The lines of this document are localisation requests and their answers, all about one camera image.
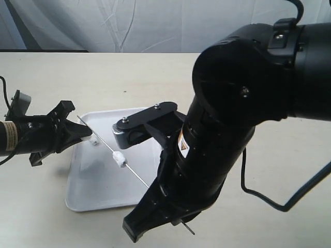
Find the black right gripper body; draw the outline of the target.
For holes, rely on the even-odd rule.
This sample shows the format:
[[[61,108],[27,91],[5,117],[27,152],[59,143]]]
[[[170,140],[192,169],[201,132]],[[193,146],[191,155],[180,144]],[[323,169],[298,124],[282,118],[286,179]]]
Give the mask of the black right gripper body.
[[[192,149],[183,157],[177,145],[165,148],[157,178],[147,191],[152,209],[148,226],[187,223],[219,197],[228,175],[224,146]]]

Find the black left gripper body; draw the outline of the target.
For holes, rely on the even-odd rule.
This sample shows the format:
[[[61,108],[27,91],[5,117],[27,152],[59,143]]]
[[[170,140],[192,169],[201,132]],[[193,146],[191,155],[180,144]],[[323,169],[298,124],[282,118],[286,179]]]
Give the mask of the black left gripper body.
[[[42,160],[53,154],[54,148],[63,139],[64,121],[75,107],[71,101],[62,100],[46,115],[26,116],[25,121],[34,132],[28,138],[32,145],[29,157],[32,166],[42,165]]]

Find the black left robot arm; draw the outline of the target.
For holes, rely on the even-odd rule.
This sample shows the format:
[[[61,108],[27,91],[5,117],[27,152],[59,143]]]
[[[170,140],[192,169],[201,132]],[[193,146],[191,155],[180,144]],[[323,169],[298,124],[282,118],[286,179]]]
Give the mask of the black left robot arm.
[[[18,103],[12,105],[1,122],[1,165],[15,155],[29,154],[31,166],[53,153],[61,153],[92,135],[89,127],[72,122],[68,115],[75,110],[71,101],[60,101],[46,115],[27,116]]]

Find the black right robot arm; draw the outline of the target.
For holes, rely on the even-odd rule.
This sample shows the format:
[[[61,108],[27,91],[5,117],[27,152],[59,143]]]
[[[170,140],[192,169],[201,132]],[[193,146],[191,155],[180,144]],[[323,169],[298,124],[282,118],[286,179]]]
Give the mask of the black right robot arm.
[[[257,125],[288,117],[330,121],[330,24],[249,24],[205,49],[192,70],[187,114],[163,102],[119,120],[118,146],[162,147],[157,176],[123,220],[133,242],[211,207]]]

